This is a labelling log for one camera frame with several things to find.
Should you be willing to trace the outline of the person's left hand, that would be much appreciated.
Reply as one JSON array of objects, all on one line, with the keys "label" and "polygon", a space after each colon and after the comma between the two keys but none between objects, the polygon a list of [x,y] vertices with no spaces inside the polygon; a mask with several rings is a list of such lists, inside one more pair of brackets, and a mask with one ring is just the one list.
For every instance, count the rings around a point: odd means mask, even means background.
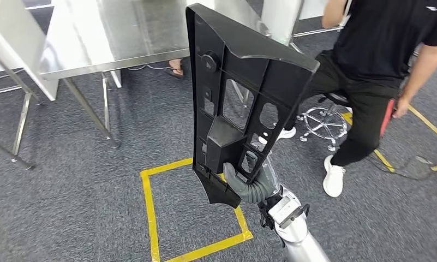
[{"label": "person's left hand", "polygon": [[407,97],[399,97],[396,104],[395,104],[395,108],[392,114],[393,118],[400,118],[402,116],[404,116],[409,108],[410,105],[410,99]]}]

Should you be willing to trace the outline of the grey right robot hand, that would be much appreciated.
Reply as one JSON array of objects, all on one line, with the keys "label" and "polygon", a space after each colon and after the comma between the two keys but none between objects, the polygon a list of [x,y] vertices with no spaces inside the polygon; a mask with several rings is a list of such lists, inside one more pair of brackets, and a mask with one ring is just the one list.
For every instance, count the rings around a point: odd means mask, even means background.
[{"label": "grey right robot hand", "polygon": [[223,163],[223,174],[229,186],[244,202],[257,204],[281,195],[282,186],[278,182],[270,157],[265,159],[255,180],[250,184],[242,180],[243,176],[231,163]]}]

